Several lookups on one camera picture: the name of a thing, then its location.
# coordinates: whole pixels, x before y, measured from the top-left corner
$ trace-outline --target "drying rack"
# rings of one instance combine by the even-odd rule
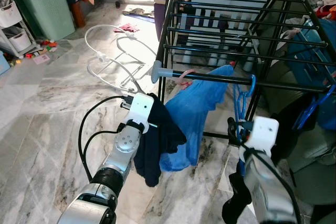
[[[182,75],[182,71],[174,70],[176,65],[187,65],[187,66],[201,66],[201,67],[210,67],[216,68],[218,65],[200,65],[197,63],[192,63],[192,61],[176,61],[174,57],[176,55],[186,56],[188,57],[199,57],[196,55],[190,54],[193,52],[202,53],[202,57],[204,58],[214,58],[217,60],[223,60],[222,57],[215,56],[217,55],[225,55],[225,61],[255,61],[257,59],[262,60],[264,65],[260,71],[260,73],[256,76],[256,87],[251,98],[251,102],[247,109],[245,120],[251,121],[257,104],[261,95],[262,88],[275,88],[275,89],[286,89],[293,91],[301,91],[301,92],[314,92],[314,93],[327,93],[329,90],[329,86],[335,84],[335,76],[331,73],[330,69],[334,69],[336,66],[336,53],[335,49],[329,38],[327,37],[325,31],[322,29],[319,19],[316,17],[315,12],[309,5],[307,0],[249,0],[250,2],[255,2],[262,4],[262,7],[255,6],[239,6],[239,5],[226,5],[226,4],[214,4],[219,3],[216,1],[223,0],[208,0],[208,2],[204,2],[202,0],[166,0],[166,12],[165,12],[165,20],[163,24],[163,29],[161,33],[160,43],[158,52],[156,55],[156,61],[153,66],[152,71],[152,82],[155,83],[159,80],[159,98],[163,102],[164,94],[165,94],[165,85],[166,78],[171,77],[179,77]],[[276,1],[281,1],[281,9],[274,9],[273,6]],[[301,3],[304,6],[305,11],[299,12],[296,10],[290,10],[290,4],[296,2]],[[199,9],[200,11],[196,11],[195,13],[184,14],[181,11],[181,6],[191,5],[195,7],[195,9]],[[218,24],[220,22],[241,22],[241,19],[237,19],[236,16],[233,17],[225,17],[225,15],[221,15],[219,12],[222,11],[231,11],[231,12],[240,12],[243,10],[245,13],[251,13],[254,15],[254,18],[250,18],[250,20],[244,20],[245,24],[248,24],[248,28],[246,26],[244,29],[240,30],[237,34],[230,30],[237,30],[237,27],[225,27],[223,29],[218,29],[219,31],[215,32],[213,30],[200,30],[195,28],[199,25],[199,21],[203,21],[203,25],[206,23],[207,25],[210,23]],[[266,22],[265,17],[268,13],[276,12],[278,13],[277,22]],[[285,24],[285,20],[288,14],[299,14],[299,15],[308,15],[312,21],[311,26],[305,25],[288,25]],[[198,22],[194,22],[194,28],[187,28],[185,26],[186,18],[197,19]],[[256,31],[260,25],[263,26],[274,26],[274,32],[271,37],[260,37],[257,36]],[[316,30],[321,41],[310,41],[304,35],[304,40],[292,40],[280,38],[281,33],[283,32],[283,27],[292,27],[299,29],[313,29]],[[207,38],[211,36],[217,36],[219,39],[214,41],[209,41]],[[198,38],[198,42],[200,46],[197,44],[197,41],[193,41],[192,45],[188,44],[188,39],[186,38]],[[270,41],[267,55],[260,55],[258,49],[255,46],[255,40],[267,40]],[[305,50],[314,50],[315,54],[322,54],[324,57],[316,57],[314,60],[304,60],[304,59],[296,59],[295,57],[276,57],[275,52],[277,50],[277,45],[279,42],[286,43],[295,43],[297,45],[301,44],[305,46],[304,50],[300,50],[303,52]],[[211,44],[212,47],[204,47],[204,45]],[[254,48],[254,51],[246,52],[243,49],[250,45]],[[234,46],[237,49],[235,51],[227,50],[226,46]],[[303,86],[292,83],[281,83],[281,82],[271,82],[267,81],[266,77],[270,70],[271,63],[273,60],[282,60],[287,62],[297,62],[301,64],[309,64],[313,66],[318,66],[318,68],[322,68],[325,73],[326,79],[328,80],[328,84],[325,86]],[[207,80],[207,81],[217,81],[217,82],[227,82],[227,83],[236,83],[236,84],[244,84],[251,85],[250,78],[239,78],[239,77],[229,77],[229,76],[217,76],[212,74],[203,74],[203,73],[190,73],[185,76],[188,79],[197,79],[197,80]],[[211,132],[204,132],[204,136],[213,136],[219,138],[228,138],[228,135],[225,134],[216,134]]]

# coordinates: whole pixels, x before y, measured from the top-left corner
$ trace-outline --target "blue cloth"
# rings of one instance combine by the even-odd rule
[[[209,74],[231,76],[233,67],[225,65]],[[185,90],[181,90],[165,106],[173,122],[187,138],[186,144],[179,145],[173,154],[163,153],[160,168],[166,172],[182,170],[197,165],[199,147],[203,136],[208,111],[215,110],[217,103],[224,102],[228,83],[196,80]]]

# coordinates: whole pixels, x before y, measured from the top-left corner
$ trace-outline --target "black metal drying rack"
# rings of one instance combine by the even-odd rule
[[[241,57],[253,57],[255,60],[256,58],[262,59],[265,63],[261,69],[260,74],[257,76],[257,82],[255,91],[253,93],[253,96],[251,98],[251,102],[249,104],[247,113],[246,113],[246,120],[251,121],[254,113],[257,108],[257,104],[261,95],[261,88],[275,88],[275,89],[287,89],[287,90],[293,90],[293,91],[302,91],[302,92],[315,92],[315,93],[327,93],[329,88],[328,87],[317,87],[317,86],[303,86],[298,84],[291,84],[291,83],[280,83],[280,82],[270,82],[266,80],[267,74],[269,72],[269,69],[271,67],[271,63],[273,60],[283,60],[283,61],[292,61],[292,62],[299,62],[299,63],[306,63],[311,65],[323,65],[324,67],[327,66],[336,66],[336,52],[333,48],[333,45],[329,38],[327,37],[326,33],[321,27],[321,24],[319,22],[319,19],[316,17],[315,12],[311,8],[308,0],[251,0],[253,2],[263,2],[263,7],[241,7],[241,6],[231,6],[231,5],[215,5],[215,4],[206,4],[206,6],[210,6],[211,9],[216,10],[216,7],[220,7],[221,10],[225,8],[227,11],[237,9],[244,9],[248,10],[247,12],[252,14],[257,14],[257,17],[255,20],[245,20],[245,23],[251,23],[251,26],[249,27],[250,32],[246,32],[245,35],[241,35],[240,38],[242,38],[240,44],[238,46],[245,47],[249,42],[251,42],[252,39],[259,39],[259,40],[269,40],[270,45],[268,48],[267,55],[259,55],[259,54],[251,54],[246,52],[239,52],[239,51],[229,51],[229,50],[223,50],[223,49],[208,49],[204,47],[190,47],[186,45],[175,45],[175,37],[180,34],[183,35],[190,35],[192,34],[193,37],[202,37],[202,36],[209,36],[209,35],[216,35],[220,37],[225,37],[230,40],[230,38],[234,38],[235,35],[232,34],[226,34],[223,32],[220,33],[213,33],[213,32],[206,32],[206,31],[199,31],[199,30],[190,30],[190,29],[181,29],[176,22],[176,19],[181,18],[182,14],[179,12],[179,7],[181,4],[189,4],[193,6],[197,5],[204,5],[204,3],[197,3],[197,2],[189,2],[189,1],[183,1],[183,0],[166,0],[166,13],[165,13],[165,20],[163,24],[163,29],[161,33],[158,53],[156,55],[156,61],[153,66],[152,71],[152,82],[155,83],[157,80],[159,80],[159,98],[163,102],[164,98],[164,92],[165,92],[165,82],[166,78],[170,77],[179,77],[183,72],[182,71],[176,71],[174,69],[168,69],[168,58],[169,53],[172,52],[172,50],[189,50],[189,51],[197,51],[197,52],[203,52],[203,53],[209,53],[214,52],[218,54],[226,54],[227,60],[232,61],[238,61]],[[274,9],[273,6],[276,1],[282,1],[282,7],[281,9]],[[304,12],[299,12],[295,10],[290,10],[290,4],[296,2],[296,3],[302,3],[302,5],[305,8]],[[278,20],[276,23],[273,22],[265,22],[264,19],[266,15],[270,12],[276,12],[279,13]],[[313,22],[312,26],[303,26],[303,25],[289,25],[285,24],[285,20],[288,14],[298,14],[298,15],[308,15],[311,21]],[[226,18],[226,17],[205,17],[201,15],[195,15],[195,14],[188,14],[187,17],[190,18],[199,18],[199,19],[208,19],[208,20],[218,20],[223,22],[229,22],[229,21],[237,21],[240,22],[241,20],[237,20],[234,18]],[[268,26],[275,26],[273,36],[272,37],[260,37],[255,36],[255,31],[260,25],[268,25]],[[304,28],[304,29],[313,29],[316,30],[319,34],[321,41],[299,41],[299,40],[289,40],[289,39],[283,39],[280,38],[282,28],[283,27],[295,27],[295,28]],[[314,50],[318,49],[323,54],[328,55],[329,57],[326,57],[326,59],[330,59],[329,61],[323,61],[317,57],[317,60],[301,60],[301,59],[294,59],[294,58],[284,58],[284,57],[275,57],[275,52],[278,43],[287,42],[287,43],[297,43],[297,44],[304,44],[306,45],[305,50]],[[225,45],[230,46],[237,46],[230,43],[226,43]],[[173,60],[174,55],[171,55],[171,64],[173,68],[173,64],[186,64],[183,62],[174,62]],[[210,56],[204,55],[205,58],[214,58]],[[216,68],[217,66],[210,66],[210,65],[200,65],[195,63],[187,63],[187,65],[191,66],[204,66],[204,67],[213,67]],[[335,84],[335,78],[328,73],[328,71],[325,72],[326,78],[329,81],[330,84]],[[236,84],[245,84],[245,85],[251,85],[251,79],[247,78],[238,78],[238,77],[229,77],[229,76],[217,76],[212,74],[203,74],[203,73],[190,73],[185,76],[188,79],[197,79],[197,80],[207,80],[207,81],[217,81],[217,82],[228,82],[228,83],[236,83]],[[213,136],[213,137],[220,137],[220,138],[228,138],[227,135],[224,134],[216,134],[211,132],[204,132],[204,136]]]

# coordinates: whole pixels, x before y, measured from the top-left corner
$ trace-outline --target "mint green laundry basket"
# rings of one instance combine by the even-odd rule
[[[75,31],[66,0],[22,0],[47,39],[60,40]]]

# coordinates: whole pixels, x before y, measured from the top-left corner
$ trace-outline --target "black cable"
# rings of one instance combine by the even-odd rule
[[[295,195],[294,195],[292,189],[290,188],[290,186],[287,184],[287,182],[278,174],[278,172],[276,170],[274,170],[274,168],[272,166],[270,166],[262,157],[259,156],[258,152],[255,149],[249,148],[245,144],[242,144],[242,147],[244,147],[247,152],[250,152],[251,154],[256,156],[257,159],[259,159],[274,174],[274,176],[276,176],[276,178],[284,186],[284,188],[286,189],[286,191],[289,194],[290,199],[292,200],[297,223],[301,224],[300,209],[299,209],[298,203],[296,201]]]
[[[84,151],[83,151],[84,163],[85,163],[85,166],[86,166],[87,168],[88,168],[88,164],[87,164],[87,162],[86,162],[86,152],[87,152],[87,150],[88,150],[88,147],[89,147],[89,145],[90,145],[92,139],[94,139],[95,136],[97,136],[97,135],[99,135],[99,134],[103,134],[103,133],[117,134],[116,131],[98,131],[98,132],[95,132],[95,134],[93,134],[92,136],[90,136],[90,138],[88,139],[88,141],[87,141],[86,144],[85,144]]]
[[[83,155],[83,152],[82,152],[82,132],[83,132],[83,127],[84,127],[84,123],[85,123],[85,120],[86,118],[88,117],[88,115],[96,108],[98,107],[99,105],[109,101],[109,100],[112,100],[112,99],[116,99],[116,98],[121,98],[121,99],[125,99],[126,97],[122,96],[122,95],[116,95],[116,96],[113,96],[113,97],[108,97],[100,102],[98,102],[96,105],[94,105],[92,108],[89,109],[88,112],[86,112],[86,114],[84,115],[83,119],[82,119],[82,122],[80,124],[80,127],[79,127],[79,134],[78,134],[78,151],[79,151],[79,156],[80,156],[80,159],[82,161],[82,164],[84,166],[84,169],[85,169],[85,172],[86,172],[86,175],[88,176],[88,179],[89,181],[92,180],[92,177],[91,177],[91,174],[90,174],[90,171],[89,171],[89,168],[86,164],[86,160],[84,158],[84,155]]]

